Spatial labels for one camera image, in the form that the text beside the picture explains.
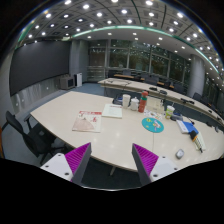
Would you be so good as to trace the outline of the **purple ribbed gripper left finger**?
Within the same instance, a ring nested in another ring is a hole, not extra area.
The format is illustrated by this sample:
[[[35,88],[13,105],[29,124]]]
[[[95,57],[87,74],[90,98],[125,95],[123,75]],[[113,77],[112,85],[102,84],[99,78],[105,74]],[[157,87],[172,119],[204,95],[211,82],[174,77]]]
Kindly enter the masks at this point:
[[[80,185],[91,152],[91,144],[87,143],[66,154],[57,153],[48,162],[42,165],[41,168],[65,180]]]

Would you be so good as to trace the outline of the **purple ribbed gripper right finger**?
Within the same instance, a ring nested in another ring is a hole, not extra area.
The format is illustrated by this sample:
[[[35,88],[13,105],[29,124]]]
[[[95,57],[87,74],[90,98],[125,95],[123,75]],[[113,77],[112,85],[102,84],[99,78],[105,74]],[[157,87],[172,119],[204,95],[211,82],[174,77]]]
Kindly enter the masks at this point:
[[[157,156],[146,148],[132,144],[132,155],[143,186],[168,176],[178,170],[177,166],[165,156]]]

